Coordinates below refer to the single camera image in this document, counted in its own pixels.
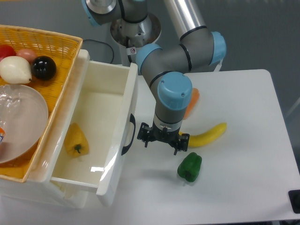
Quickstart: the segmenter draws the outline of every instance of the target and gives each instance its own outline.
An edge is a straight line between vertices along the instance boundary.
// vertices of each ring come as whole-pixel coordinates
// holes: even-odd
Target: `black drawer handle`
[[[123,147],[121,155],[124,155],[126,152],[128,152],[128,150],[130,149],[130,147],[132,145],[133,139],[135,137],[135,116],[133,114],[130,115],[129,122],[131,122],[133,124],[133,126],[134,126],[134,128],[133,128],[133,135],[132,135],[131,142],[129,143],[129,145]]]

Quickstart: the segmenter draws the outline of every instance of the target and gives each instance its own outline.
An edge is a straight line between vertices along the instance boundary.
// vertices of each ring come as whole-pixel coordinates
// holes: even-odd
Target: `blue joint cap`
[[[147,44],[137,52],[135,57],[135,62],[139,67],[140,72],[141,72],[142,64],[147,58],[147,56],[156,49],[161,49],[161,47],[157,44]]]
[[[91,13],[89,12],[89,9],[88,9],[88,7],[87,7],[87,5],[85,3],[85,0],[81,0],[81,3],[82,3],[83,9],[84,9],[86,15],[88,16],[90,24],[93,27],[100,26],[100,24],[96,22],[96,20],[92,17]]]
[[[158,98],[170,110],[186,108],[192,98],[192,82],[180,72],[169,72],[157,86]]]
[[[226,55],[226,43],[223,36],[219,32],[212,32],[211,34],[214,37],[214,54],[210,65],[221,61]]]

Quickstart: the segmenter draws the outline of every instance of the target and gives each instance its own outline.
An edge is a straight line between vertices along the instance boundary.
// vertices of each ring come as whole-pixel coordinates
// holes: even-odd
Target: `banana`
[[[201,147],[219,138],[227,129],[227,123],[219,123],[212,129],[199,135],[190,135],[188,146],[190,148]]]

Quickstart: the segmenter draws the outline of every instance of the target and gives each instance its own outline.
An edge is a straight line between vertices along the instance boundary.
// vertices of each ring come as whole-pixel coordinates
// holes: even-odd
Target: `pepper stem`
[[[80,154],[80,153],[81,153],[81,152],[80,152],[81,144],[76,145],[76,146],[74,147],[74,149],[75,149],[76,151],[78,151],[78,153]]]

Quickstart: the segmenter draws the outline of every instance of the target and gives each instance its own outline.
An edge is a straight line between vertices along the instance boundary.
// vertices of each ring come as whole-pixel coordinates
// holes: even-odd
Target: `yellow basket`
[[[46,100],[49,110],[48,123],[39,141],[31,149],[12,161],[0,164],[0,179],[16,182],[27,180],[45,144],[82,43],[83,40],[79,37],[32,28],[0,25],[0,45],[10,45],[16,52],[23,48],[32,49],[38,56],[51,57],[57,66],[53,79],[49,81],[35,79],[34,82],[27,84],[37,90]],[[4,84],[7,83],[0,78],[0,85]]]

